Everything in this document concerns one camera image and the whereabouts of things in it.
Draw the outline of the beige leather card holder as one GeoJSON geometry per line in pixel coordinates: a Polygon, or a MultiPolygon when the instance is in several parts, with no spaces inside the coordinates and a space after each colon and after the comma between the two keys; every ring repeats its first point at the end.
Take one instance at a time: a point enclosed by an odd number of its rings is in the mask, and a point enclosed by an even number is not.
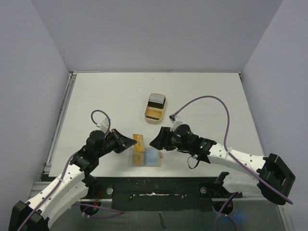
{"type": "Polygon", "coordinates": [[[128,165],[131,167],[159,167],[161,166],[161,159],[164,157],[159,150],[153,147],[146,147],[144,152],[145,164],[143,166],[133,166],[131,164],[131,155],[133,152],[135,152],[134,149],[131,149],[128,158],[128,165]]]}

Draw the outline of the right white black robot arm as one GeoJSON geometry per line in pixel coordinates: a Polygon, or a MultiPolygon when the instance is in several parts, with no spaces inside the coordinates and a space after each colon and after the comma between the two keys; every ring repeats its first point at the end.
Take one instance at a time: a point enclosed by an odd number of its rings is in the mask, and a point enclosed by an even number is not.
{"type": "Polygon", "coordinates": [[[157,150],[187,153],[197,161],[225,166],[252,177],[256,188],[269,201],[291,204],[288,198],[295,182],[295,175],[276,154],[259,156],[226,148],[222,144],[193,134],[190,126],[182,124],[176,129],[161,127],[150,142],[157,150]]]}

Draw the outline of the stack of credit cards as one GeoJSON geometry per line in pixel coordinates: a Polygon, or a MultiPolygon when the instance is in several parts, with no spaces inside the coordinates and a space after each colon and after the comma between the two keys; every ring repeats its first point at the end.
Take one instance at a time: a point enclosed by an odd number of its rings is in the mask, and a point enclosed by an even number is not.
{"type": "Polygon", "coordinates": [[[166,97],[162,94],[151,93],[148,99],[148,106],[152,108],[163,109],[165,106],[166,97]]]}

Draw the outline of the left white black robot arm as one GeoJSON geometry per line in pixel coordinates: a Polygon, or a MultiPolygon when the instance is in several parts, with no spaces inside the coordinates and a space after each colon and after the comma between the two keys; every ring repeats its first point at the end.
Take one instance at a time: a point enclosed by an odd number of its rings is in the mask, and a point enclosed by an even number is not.
{"type": "Polygon", "coordinates": [[[27,202],[15,204],[9,230],[48,231],[75,202],[97,194],[98,185],[91,172],[98,166],[100,157],[111,152],[119,154],[136,143],[116,129],[107,134],[101,130],[91,132],[86,144],[69,158],[58,177],[27,202]]]}

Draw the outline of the gold credit card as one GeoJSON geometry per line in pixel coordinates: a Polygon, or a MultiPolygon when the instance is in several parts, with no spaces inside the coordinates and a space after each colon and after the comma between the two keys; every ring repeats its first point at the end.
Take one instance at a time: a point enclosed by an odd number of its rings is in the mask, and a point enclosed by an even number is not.
{"type": "Polygon", "coordinates": [[[133,152],[131,155],[131,164],[133,166],[143,166],[145,164],[144,152],[133,152]]]}
{"type": "Polygon", "coordinates": [[[134,151],[145,152],[144,138],[142,134],[133,134],[133,139],[137,142],[134,145],[134,151]]]}

